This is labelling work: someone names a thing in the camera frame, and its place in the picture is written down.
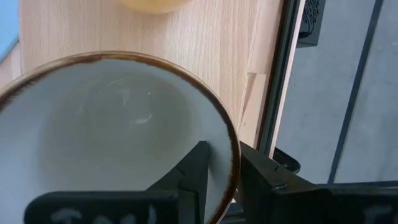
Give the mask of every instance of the wooden table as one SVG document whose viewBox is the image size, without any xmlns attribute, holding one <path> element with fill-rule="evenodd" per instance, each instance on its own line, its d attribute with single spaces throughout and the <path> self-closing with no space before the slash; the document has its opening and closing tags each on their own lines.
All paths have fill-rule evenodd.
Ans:
<svg viewBox="0 0 398 224">
<path fill-rule="evenodd" d="M 241 140 L 253 146 L 282 2 L 194 0 L 154 16 L 115 0 L 20 0 L 20 43 L 0 65 L 0 87 L 21 72 L 72 54 L 143 52 L 179 64 L 207 83 L 226 105 Z"/>
</svg>

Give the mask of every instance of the bowl rim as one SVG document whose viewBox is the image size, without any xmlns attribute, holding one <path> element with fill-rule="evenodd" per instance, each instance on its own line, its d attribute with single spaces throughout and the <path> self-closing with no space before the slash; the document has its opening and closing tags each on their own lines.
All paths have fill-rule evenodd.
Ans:
<svg viewBox="0 0 398 224">
<path fill-rule="evenodd" d="M 189 72 L 188 70 L 176 65 L 172 62 L 158 58 L 155 56 L 128 52 L 118 50 L 107 50 L 107 51 L 96 51 L 88 52 L 83 54 L 76 54 L 54 60 L 52 62 L 41 65 L 19 78 L 8 83 L 5 87 L 0 90 L 0 114 L 2 111 L 12 103 L 19 94 L 24 92 L 30 86 L 35 85 L 40 79 L 50 75 L 52 72 L 71 65 L 80 63 L 94 63 L 100 60 L 115 59 L 115 60 L 129 60 L 139 63 L 145 63 L 150 66 L 154 66 L 163 70 L 166 70 L 174 75 L 179 76 L 186 82 L 191 84 L 192 87 L 196 88 L 202 93 L 220 114 L 221 118 L 226 124 L 229 140 L 231 141 L 232 160 L 231 168 L 229 172 L 229 181 L 226 190 L 224 191 L 223 198 L 218 204 L 216 210 L 211 215 L 208 223 L 218 223 L 226 213 L 238 185 L 240 167 L 241 167 L 241 149 L 238 140 L 237 133 L 235 131 L 233 122 L 230 115 L 228 114 L 224 104 L 220 98 L 214 93 L 214 91 L 201 79 Z"/>
</svg>

